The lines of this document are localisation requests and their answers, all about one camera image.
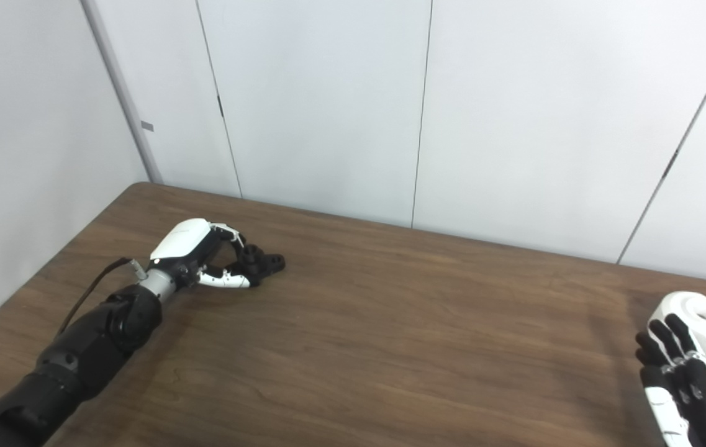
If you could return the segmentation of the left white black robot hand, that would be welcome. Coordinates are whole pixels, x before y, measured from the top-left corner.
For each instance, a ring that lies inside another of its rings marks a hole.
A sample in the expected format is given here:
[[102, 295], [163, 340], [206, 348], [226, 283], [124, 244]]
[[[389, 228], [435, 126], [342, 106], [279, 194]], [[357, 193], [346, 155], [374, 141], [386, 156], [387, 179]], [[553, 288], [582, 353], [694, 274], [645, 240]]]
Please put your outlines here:
[[224, 223], [211, 223], [202, 218], [182, 221], [151, 252], [147, 271], [164, 274], [174, 291], [196, 285], [217, 288], [255, 286], [241, 267], [210, 265], [225, 244], [230, 244], [239, 258], [246, 240], [239, 231]]

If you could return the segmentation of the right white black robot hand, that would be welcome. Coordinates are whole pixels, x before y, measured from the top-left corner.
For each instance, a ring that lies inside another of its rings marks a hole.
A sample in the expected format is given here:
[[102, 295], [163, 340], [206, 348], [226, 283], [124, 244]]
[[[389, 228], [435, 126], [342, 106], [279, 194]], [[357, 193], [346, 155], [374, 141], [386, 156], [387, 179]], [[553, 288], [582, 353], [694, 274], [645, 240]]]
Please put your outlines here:
[[706, 355], [676, 314], [635, 336], [640, 382], [665, 446], [706, 446]]

